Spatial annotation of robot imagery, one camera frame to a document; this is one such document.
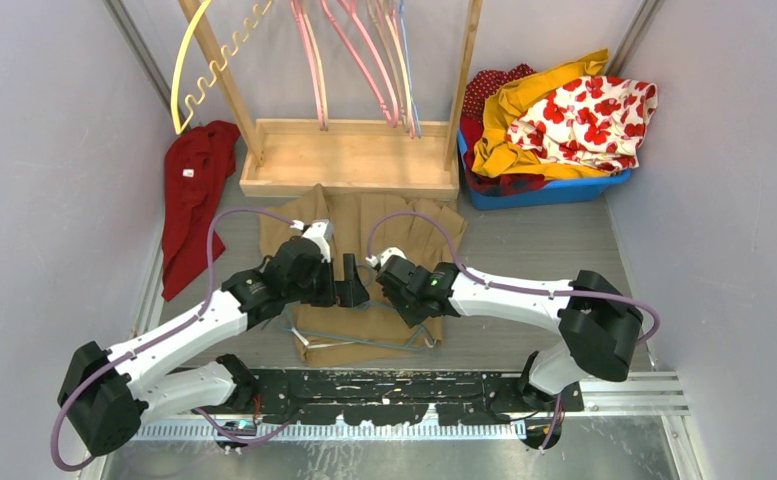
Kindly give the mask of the tan brown skirt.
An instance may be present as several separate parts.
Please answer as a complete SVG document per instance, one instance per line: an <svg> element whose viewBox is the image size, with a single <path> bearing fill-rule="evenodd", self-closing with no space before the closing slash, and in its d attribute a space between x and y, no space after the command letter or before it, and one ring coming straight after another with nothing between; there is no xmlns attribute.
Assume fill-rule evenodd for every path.
<svg viewBox="0 0 777 480"><path fill-rule="evenodd" d="M452 261L450 249L460 245L467 229L466 219L453 202L406 199L393 194L331 195L320 185L272 211L277 214L276 219L260 220L261 254L275 253L284 241L295 236L295 230L284 224L285 219L306 224L328 219L335 227L331 249L337 279L343 275L343 254L352 253L357 265L367 265L365 258L369 254L389 247L401 249L408 260L431 270L442 261ZM352 365L408 353L365 346L309 352L295 339L294 343L309 367Z"/></svg>

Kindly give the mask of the teal blue wire hanger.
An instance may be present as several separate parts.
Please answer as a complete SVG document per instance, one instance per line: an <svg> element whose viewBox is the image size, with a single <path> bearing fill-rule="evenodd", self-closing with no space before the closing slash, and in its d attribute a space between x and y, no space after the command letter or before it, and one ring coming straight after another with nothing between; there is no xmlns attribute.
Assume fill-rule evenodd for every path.
<svg viewBox="0 0 777 480"><path fill-rule="evenodd" d="M443 344L443 325L439 320L407 326L396 309L374 291L375 270L361 263L356 269L364 275L370 300L351 309L288 306L275 321L275 328L291 334L309 352L347 346L419 352Z"/></svg>

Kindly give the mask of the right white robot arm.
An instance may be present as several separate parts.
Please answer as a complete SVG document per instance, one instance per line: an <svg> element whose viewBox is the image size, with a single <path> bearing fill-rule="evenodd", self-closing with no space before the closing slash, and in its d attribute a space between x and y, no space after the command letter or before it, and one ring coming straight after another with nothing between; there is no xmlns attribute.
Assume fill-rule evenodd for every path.
<svg viewBox="0 0 777 480"><path fill-rule="evenodd" d="M573 280L532 281L441 262L428 270L390 248L368 259L383 296L410 327L437 317L496 317L558 335L532 353L518 381L522 403L541 411L566 387L593 376L622 382L643 316L603 276L582 270Z"/></svg>

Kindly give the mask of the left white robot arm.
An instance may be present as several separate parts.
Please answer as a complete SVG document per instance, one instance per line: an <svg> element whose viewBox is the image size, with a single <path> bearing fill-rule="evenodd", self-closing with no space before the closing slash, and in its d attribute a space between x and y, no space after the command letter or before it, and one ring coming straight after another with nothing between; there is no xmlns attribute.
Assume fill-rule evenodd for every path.
<svg viewBox="0 0 777 480"><path fill-rule="evenodd" d="M176 319L109 348L94 341L79 347L58 396L64 419L91 455L103 456L163 417L200 407L254 409L260 385L236 355L190 370L182 364L291 304L353 308L368 302L355 255L341 259L343 276L337 279L326 242L293 237Z"/></svg>

